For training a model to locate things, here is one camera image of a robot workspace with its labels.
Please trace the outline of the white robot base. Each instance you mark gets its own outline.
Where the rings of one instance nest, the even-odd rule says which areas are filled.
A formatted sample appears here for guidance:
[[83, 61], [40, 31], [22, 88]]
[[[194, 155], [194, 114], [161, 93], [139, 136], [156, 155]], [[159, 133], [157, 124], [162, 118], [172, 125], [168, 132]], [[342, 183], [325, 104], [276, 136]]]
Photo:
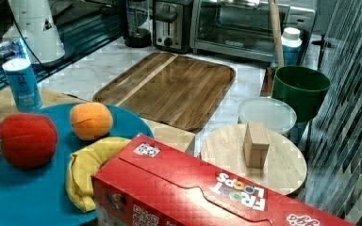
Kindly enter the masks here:
[[3, 40], [25, 39], [31, 58], [50, 63], [65, 55], [48, 0], [8, 0], [13, 25]]

